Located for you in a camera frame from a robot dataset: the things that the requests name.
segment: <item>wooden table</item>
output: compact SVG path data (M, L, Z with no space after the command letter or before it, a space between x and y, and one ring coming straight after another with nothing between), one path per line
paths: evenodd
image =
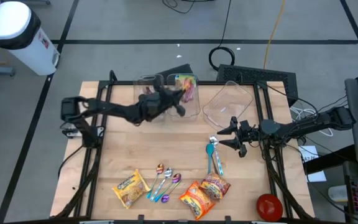
M268 84L284 92L282 82L268 82ZM80 95L94 98L97 86L98 82L83 82ZM252 96L254 95L251 86L243 87ZM92 219L136 220L140 214L145 215L146 220L195 219L189 207L178 198L192 182L195 180L201 182L207 173L208 157L205 147L209 135L216 134L216 130L204 121L202 107L221 88L222 86L217 85L199 86L201 113L193 122L175 122L166 119L164 123L143 122L139 127L135 127L122 118L108 118ZM274 120L280 123L291 122L286 97L271 89L268 92ZM260 97L262 107L265 108L261 90ZM114 85L111 102L123 105L133 103L133 86ZM248 119L250 125L259 123L255 101L240 116L239 121L244 119ZM289 144L298 147L295 140L290 141ZM81 139L68 140L65 156L70 155L80 145ZM218 145L224 178L231 184L231 188L225 198L203 220L223 220L226 215L230 215L232 220L260 220L255 209L256 201L262 194L270 193L266 164L259 148L246 146L248 153L244 158L240 158L233 149ZM78 188L84 156L85 150L82 150L63 167L51 215L60 212L75 193L73 187ZM305 211L314 216L300 153L286 147L283 150L283 157L290 192ZM143 195L130 209L125 209L111 188L130 176L135 169L139 169L145 181L151 186L155 178L155 168L161 162L165 167L172 167L174 173L180 172L182 175L182 182L171 193L170 201L166 204L154 203ZM85 214L84 203L86 204L87 199L86 192L81 214Z

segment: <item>red ball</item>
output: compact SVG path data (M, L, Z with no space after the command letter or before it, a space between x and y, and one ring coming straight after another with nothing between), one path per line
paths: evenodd
M277 222L283 216L283 205L272 194L261 195L256 202L256 209L259 216L268 222Z

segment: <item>gray floor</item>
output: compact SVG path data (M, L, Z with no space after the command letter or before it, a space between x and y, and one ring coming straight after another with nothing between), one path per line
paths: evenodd
M46 34L59 40L73 0L51 2L51 6L37 2L28 5L41 18ZM228 2L196 3L188 14L182 15L166 8L160 0L80 0L67 39L220 39ZM182 10L189 6L187 2L178 3ZM347 3L358 25L358 1L347 0ZM226 38L268 39L280 4L273 0L233 0ZM275 39L357 40L339 0L288 0ZM215 80L216 72L208 63L208 53L215 46L64 45L6 221L48 217L57 169L67 143L58 129L62 123L60 101L77 95L82 81L107 79L110 69L120 80L133 80L184 63L189 63L201 80ZM266 45L225 46L235 51L236 65L263 67ZM0 76L0 205L45 81L45 77L37 76L18 59L0 50L0 61L6 57L15 66L17 75ZM230 62L224 52L216 52L213 61L215 64ZM320 108L344 96L346 78L358 77L358 44L272 45L267 69L295 72L299 96ZM335 131L332 138L314 133L310 138L332 150L352 143L349 131ZM327 153L320 147L318 151ZM327 170L326 175L327 182L314 184L319 190L325 192L330 186L343 184L340 167ZM344 221L339 211L310 189L317 217Z

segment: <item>white paper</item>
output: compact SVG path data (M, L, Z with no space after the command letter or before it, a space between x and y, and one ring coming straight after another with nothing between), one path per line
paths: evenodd
M299 146L299 151L301 151L303 159L305 160L305 162L308 162L308 161L310 161L312 159L318 158L316 146ZM309 174L308 177L309 177L310 182L324 182L324 181L327 181L326 176L324 174L324 171L316 172L314 174Z

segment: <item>clear plastic container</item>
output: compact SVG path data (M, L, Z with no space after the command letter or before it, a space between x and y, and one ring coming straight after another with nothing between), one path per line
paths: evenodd
M232 116L239 117L254 97L238 84L228 81L221 91L203 107L204 120L215 130L227 128Z
M154 92L153 82L159 79L160 83L164 83L162 75L144 75L134 80L134 103L139 101L139 95L150 94ZM162 122L165 120L165 113L153 119L152 122Z
M173 121L195 121L200 113L200 100L198 98L198 78L194 74L171 74L167 77L168 88L172 90L179 90L182 88L183 82L191 82L190 89L187 90L189 94L185 94L179 105L185 108L186 114L181 117L175 108L170 108L168 114Z

